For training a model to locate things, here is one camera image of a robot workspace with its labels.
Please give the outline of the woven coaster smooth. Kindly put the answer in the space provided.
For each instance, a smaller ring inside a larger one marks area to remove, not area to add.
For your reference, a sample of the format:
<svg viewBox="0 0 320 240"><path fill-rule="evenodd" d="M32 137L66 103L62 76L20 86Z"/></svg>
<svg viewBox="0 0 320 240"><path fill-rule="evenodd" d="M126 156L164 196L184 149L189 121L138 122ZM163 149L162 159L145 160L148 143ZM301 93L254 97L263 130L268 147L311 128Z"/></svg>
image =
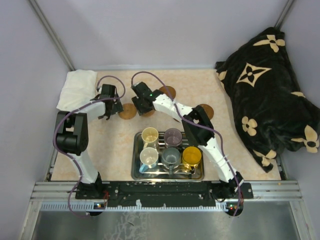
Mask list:
<svg viewBox="0 0 320 240"><path fill-rule="evenodd" d="M151 111L149 111L147 113L144 113L142 116L147 118L147 117L152 116L154 113L155 113L155 110L151 110Z"/></svg>

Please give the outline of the woven coaster frilled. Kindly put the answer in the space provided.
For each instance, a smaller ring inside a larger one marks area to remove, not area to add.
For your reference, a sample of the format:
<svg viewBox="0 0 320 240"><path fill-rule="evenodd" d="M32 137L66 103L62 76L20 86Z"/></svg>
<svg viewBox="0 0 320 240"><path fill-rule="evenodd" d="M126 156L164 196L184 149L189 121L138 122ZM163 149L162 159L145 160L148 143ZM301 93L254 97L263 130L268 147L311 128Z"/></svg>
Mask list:
<svg viewBox="0 0 320 240"><path fill-rule="evenodd" d="M133 103L125 103L122 108L123 111L121 111L118 116L123 120L130 120L137 114L137 109Z"/></svg>

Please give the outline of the dark wooden coaster back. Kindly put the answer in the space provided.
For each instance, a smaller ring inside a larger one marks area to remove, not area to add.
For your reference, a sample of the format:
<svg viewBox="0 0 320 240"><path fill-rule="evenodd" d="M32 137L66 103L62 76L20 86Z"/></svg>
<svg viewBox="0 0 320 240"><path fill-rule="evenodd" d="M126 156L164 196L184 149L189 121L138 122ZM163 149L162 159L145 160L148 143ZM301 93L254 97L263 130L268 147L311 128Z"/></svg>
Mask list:
<svg viewBox="0 0 320 240"><path fill-rule="evenodd" d="M164 94L166 94L168 97L171 97L171 99L175 99L176 97L176 90L172 87L172 86L162 86L159 88L159 90L161 92L163 92Z"/></svg>

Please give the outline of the dark wooden coaster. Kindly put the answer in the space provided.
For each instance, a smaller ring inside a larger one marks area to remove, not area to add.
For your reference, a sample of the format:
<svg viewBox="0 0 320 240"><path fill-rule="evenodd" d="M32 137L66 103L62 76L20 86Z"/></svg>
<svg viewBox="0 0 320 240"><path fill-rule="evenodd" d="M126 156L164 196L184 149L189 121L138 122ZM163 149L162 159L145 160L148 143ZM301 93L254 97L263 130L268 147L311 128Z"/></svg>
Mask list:
<svg viewBox="0 0 320 240"><path fill-rule="evenodd" d="M208 118L211 120L214 117L214 110L208 104L200 104L200 106L204 109L205 113L207 114Z"/></svg>
<svg viewBox="0 0 320 240"><path fill-rule="evenodd" d="M159 88L159 90L161 92L163 92L164 94L166 94L168 97L171 97L171 99L175 99L176 97L176 90L172 87L172 86L162 86Z"/></svg>

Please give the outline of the dark wooden coaster front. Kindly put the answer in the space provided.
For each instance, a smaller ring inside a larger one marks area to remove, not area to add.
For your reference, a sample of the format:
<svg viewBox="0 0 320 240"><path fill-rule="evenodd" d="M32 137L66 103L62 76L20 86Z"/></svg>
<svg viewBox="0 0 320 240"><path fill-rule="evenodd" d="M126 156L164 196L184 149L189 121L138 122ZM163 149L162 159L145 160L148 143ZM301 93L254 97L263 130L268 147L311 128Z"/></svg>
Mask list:
<svg viewBox="0 0 320 240"><path fill-rule="evenodd" d="M204 109L205 113L207 114L208 118L211 120L214 117L214 110L208 104L200 104L200 106Z"/></svg>

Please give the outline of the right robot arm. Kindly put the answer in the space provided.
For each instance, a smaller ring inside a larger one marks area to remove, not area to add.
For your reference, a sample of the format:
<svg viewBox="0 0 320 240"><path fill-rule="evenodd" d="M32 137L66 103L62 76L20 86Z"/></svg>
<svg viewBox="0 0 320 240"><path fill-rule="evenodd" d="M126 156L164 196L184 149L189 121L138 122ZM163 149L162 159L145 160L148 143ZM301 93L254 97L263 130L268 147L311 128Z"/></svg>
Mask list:
<svg viewBox="0 0 320 240"><path fill-rule="evenodd" d="M132 98L138 113L143 115L155 110L167 114L180 121L189 143L201 149L202 153L215 166L222 184L222 197L242 198L242 175L231 165L223 150L223 137L216 131L203 107L183 105L171 95L160 90L152 91L146 83L138 82L131 85L136 94Z"/></svg>

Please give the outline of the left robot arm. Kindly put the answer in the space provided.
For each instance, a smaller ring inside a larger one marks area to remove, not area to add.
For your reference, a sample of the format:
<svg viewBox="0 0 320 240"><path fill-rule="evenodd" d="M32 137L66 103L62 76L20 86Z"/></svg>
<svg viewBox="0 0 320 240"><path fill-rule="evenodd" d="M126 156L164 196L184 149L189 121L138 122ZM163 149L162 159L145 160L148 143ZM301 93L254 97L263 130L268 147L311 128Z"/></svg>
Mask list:
<svg viewBox="0 0 320 240"><path fill-rule="evenodd" d="M105 190L101 175L94 167L87 150L89 123L93 120L109 120L112 115L123 110L117 87L103 84L99 94L89 103L73 111L60 110L57 113L53 145L58 152L70 157L79 173L77 199L98 199Z"/></svg>

